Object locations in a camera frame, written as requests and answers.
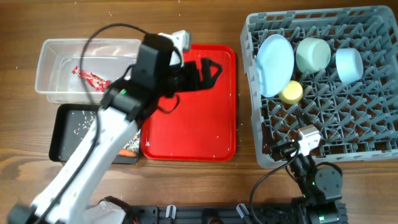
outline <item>gray dish rack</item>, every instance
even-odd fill
[[[303,99],[285,105],[278,96],[259,93],[255,58],[264,40],[283,35],[294,52],[301,40],[326,40],[331,62],[318,73],[294,69],[292,79],[304,88]],[[301,113],[322,134],[313,151],[315,162],[373,161],[398,158],[398,28],[387,6],[304,11],[262,12],[248,15],[240,36],[244,71],[249,80],[256,157],[263,168],[275,162],[263,153],[266,136],[282,144],[297,136]],[[362,57],[361,80],[343,85],[338,78],[335,52],[356,48]]]

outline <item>wooden surface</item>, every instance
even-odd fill
[[[249,85],[243,72],[239,35],[252,12],[385,4],[398,2],[246,0],[144,1],[3,0],[0,3],[0,223],[18,201],[30,204],[62,168],[48,157],[58,105],[34,90],[43,41],[88,37],[106,24],[123,22],[152,32],[186,29],[196,43],[226,44],[238,56],[238,151],[224,163],[166,162],[141,159],[136,166],[112,166],[92,201],[113,195],[132,205],[204,205],[248,202],[250,191],[268,170],[254,153]],[[100,37],[141,38],[129,29]],[[351,223],[398,222],[398,163],[344,162],[343,202]],[[300,196],[284,172],[264,182],[257,202],[289,202]]]

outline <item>white plastic bin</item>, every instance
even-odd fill
[[[89,103],[81,80],[72,74],[79,66],[86,39],[49,39],[43,43],[37,65],[35,90],[51,103]],[[105,80],[115,81],[128,65],[135,63],[140,40],[93,39],[86,52],[83,69]],[[96,102],[103,93],[87,83]]]

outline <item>white cup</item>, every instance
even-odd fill
[[[302,73],[307,70],[310,73],[319,72],[328,66],[330,54],[330,47],[326,41],[307,37],[297,47],[297,67]]]
[[[336,67],[337,74],[344,85],[362,78],[362,58],[356,49],[338,49],[336,51]]]

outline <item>yellow lid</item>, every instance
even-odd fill
[[[294,104],[303,98],[303,93],[303,86],[299,82],[291,80],[282,93],[279,93],[279,98],[284,103]]]

